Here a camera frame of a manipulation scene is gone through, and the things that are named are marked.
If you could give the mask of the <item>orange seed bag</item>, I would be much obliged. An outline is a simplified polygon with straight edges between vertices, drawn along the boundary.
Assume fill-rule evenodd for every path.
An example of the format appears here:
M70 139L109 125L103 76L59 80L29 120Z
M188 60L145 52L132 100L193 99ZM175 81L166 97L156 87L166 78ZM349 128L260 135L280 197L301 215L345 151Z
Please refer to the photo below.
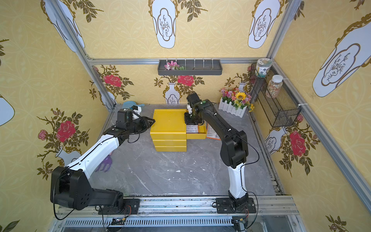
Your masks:
M208 139L214 139L220 141L220 137L216 133L216 131L210 126L210 124L207 123L206 126L206 138Z
M199 126L198 125L186 125L186 133L187 134L199 133Z

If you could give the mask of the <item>yellow top drawer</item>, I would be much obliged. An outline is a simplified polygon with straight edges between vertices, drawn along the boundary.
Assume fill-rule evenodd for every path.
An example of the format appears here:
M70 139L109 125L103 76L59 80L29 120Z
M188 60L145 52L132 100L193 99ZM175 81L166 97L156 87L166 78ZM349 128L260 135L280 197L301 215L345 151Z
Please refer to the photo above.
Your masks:
M193 134L187 134L186 133L187 140L191 139L205 139L206 138L206 123L204 121L203 125L199 125L199 133L193 133Z

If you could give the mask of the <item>yellow three-drawer cabinet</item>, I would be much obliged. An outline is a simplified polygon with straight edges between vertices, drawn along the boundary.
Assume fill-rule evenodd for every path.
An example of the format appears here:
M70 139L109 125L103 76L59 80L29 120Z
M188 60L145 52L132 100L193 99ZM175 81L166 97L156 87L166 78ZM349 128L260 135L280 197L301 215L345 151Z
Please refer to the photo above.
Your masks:
M156 109L150 136L157 152L186 152L184 109Z

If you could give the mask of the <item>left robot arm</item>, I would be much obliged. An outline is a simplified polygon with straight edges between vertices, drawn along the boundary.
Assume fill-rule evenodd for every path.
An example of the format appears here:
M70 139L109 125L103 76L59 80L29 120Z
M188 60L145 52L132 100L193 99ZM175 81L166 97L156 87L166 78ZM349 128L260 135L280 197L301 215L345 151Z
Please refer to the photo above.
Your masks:
M141 111L136 105L120 109L115 125L108 128L87 152L67 166L53 170L50 191L53 205L72 210L88 206L101 206L119 213L125 210L123 193L92 188L89 179L104 159L131 135L140 135L151 127L148 119L140 115Z

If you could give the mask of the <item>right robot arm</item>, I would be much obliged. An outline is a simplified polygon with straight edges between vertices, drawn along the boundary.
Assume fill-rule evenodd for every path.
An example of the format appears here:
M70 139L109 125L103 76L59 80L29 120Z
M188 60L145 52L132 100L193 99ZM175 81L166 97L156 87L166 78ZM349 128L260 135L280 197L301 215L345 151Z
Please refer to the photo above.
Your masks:
M222 143L220 157L229 171L229 198L230 204L240 207L248 201L245 189L243 171L248 156L248 142L246 133L237 131L218 113L213 103L201 100L197 93L187 96L188 113L185 123L198 125L206 122L216 132Z

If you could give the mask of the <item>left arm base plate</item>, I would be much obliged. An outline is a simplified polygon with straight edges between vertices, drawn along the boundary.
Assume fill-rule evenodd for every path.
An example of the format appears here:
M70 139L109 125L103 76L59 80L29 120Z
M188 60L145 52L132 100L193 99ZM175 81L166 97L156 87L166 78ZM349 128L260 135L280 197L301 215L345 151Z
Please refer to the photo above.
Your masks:
M99 215L136 215L140 206L140 199L120 199L113 206L97 206Z

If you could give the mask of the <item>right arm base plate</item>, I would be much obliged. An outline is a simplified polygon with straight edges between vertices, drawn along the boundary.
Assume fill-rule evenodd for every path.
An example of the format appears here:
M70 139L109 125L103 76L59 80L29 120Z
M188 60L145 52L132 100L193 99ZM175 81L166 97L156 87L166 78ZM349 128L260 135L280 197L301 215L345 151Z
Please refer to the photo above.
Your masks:
M254 214L257 212L253 198L242 198L236 201L231 198L216 198L212 203L218 214Z

